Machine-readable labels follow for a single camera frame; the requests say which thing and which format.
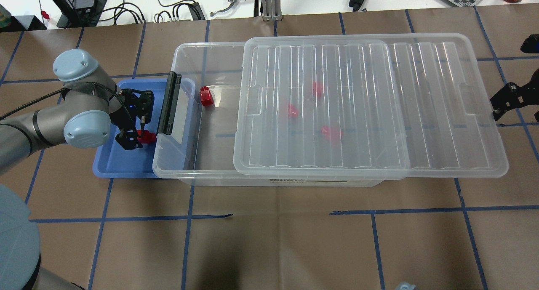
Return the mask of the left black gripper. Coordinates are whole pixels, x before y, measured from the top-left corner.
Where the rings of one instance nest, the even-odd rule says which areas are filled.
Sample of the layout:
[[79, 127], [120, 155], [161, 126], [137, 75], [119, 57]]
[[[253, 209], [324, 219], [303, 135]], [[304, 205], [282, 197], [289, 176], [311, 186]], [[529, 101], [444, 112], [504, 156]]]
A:
[[152, 120], [155, 96], [152, 90], [122, 90], [114, 96], [120, 109], [110, 114], [111, 123], [118, 127], [116, 142], [124, 150], [143, 147], [136, 130], [143, 130]]

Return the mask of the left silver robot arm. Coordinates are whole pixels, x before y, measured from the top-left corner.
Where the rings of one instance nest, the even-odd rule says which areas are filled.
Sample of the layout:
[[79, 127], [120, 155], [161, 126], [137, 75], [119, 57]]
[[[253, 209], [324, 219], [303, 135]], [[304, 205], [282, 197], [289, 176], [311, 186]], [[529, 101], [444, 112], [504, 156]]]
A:
[[[60, 54], [53, 72], [62, 82], [55, 92], [23, 104], [1, 116], [1, 173], [46, 148], [68, 144], [96, 148], [110, 138], [125, 150], [143, 146], [153, 96], [122, 90], [87, 51]], [[29, 221], [29, 208], [12, 190], [1, 186], [2, 290], [80, 290], [42, 266], [40, 236]]]

